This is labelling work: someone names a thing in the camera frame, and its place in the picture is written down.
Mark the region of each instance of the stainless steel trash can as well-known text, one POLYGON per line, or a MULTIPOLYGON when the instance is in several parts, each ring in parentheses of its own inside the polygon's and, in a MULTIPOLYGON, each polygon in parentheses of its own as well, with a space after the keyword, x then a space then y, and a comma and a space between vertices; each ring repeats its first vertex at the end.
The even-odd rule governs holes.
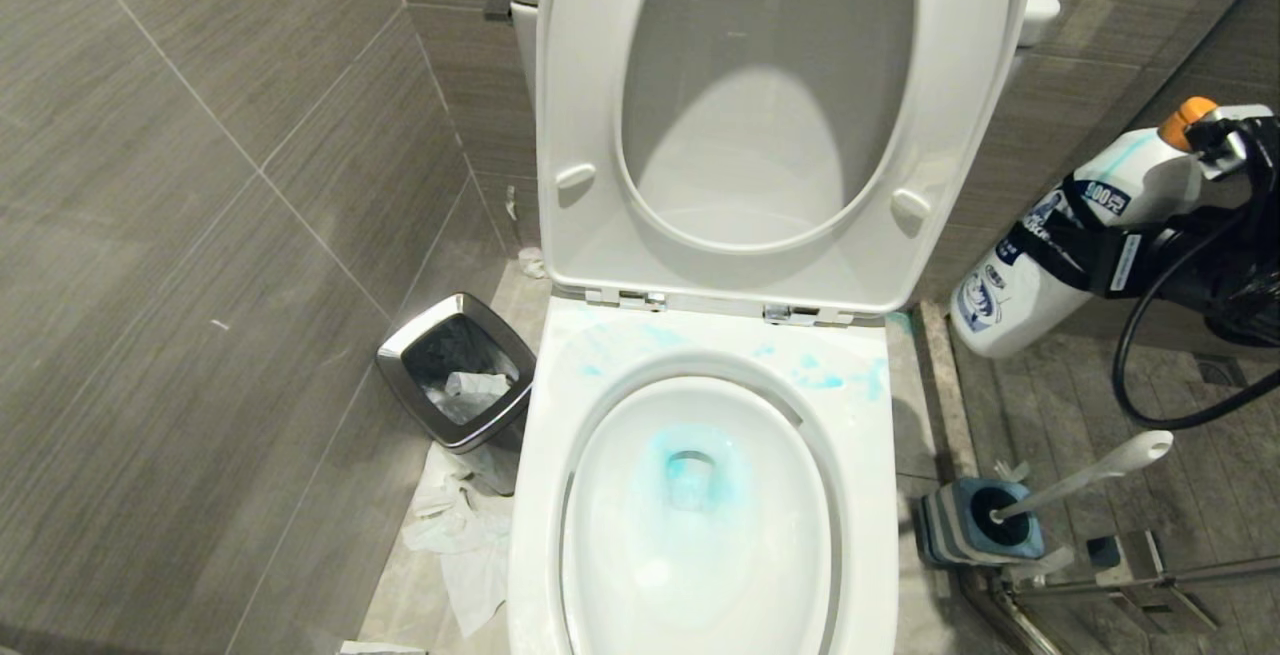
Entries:
POLYGON ((471 468, 481 491, 516 491, 535 359, 488 304, 466 292, 449 296, 389 336, 378 349, 378 367, 431 438, 471 468), (499 395, 457 391, 452 374, 508 386, 499 395))

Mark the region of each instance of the cleaning spray bottle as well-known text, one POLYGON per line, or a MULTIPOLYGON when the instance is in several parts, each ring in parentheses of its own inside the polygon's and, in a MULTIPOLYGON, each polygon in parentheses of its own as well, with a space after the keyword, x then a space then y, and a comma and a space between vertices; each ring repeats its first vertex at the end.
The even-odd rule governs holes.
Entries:
POLYGON ((1079 310, 1091 272, 1066 253, 1064 237, 1189 212, 1203 177, 1184 129, 1216 106, 1187 100, 1164 125, 1125 132, 1048 191, 952 292, 960 340, 1005 358, 1079 310))

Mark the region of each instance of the white toilet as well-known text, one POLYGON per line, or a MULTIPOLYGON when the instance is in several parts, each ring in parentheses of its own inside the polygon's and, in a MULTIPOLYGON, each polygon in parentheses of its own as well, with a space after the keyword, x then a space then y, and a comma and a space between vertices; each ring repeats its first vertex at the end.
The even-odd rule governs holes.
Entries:
POLYGON ((1025 3, 538 0, 513 654, 892 652, 883 316, 1025 3))

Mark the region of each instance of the toilet lid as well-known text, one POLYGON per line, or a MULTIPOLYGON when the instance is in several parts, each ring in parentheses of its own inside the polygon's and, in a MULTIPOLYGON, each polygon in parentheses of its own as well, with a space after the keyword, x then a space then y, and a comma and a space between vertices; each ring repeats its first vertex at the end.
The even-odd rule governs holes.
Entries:
POLYGON ((786 414, 716 377, 632 391, 591 432, 563 519, 575 652, 818 651, 831 523, 786 414))
POLYGON ((973 162, 1025 0, 541 0, 567 287, 883 313, 973 162))

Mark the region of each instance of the tile floor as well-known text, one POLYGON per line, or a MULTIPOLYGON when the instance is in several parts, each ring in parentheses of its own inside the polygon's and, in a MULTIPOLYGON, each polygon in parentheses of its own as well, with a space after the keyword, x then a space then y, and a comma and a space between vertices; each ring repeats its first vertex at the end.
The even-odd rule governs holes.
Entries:
MULTIPOLYGON (((534 349, 541 335, 548 280, 530 280, 517 264, 507 267, 493 308, 512 322, 534 349)), ((915 357, 911 324, 888 322, 890 376, 893 388, 893 435, 899 487, 899 628, 897 655, 1007 655, 984 622, 961 600, 947 573, 925 571, 915 554, 909 499, 937 487, 937 446, 924 407, 924 386, 915 357)), ((475 636, 463 640, 449 610, 433 553, 412 553, 397 541, 360 632, 361 640, 426 649, 431 655, 506 655, 503 608, 475 636)))

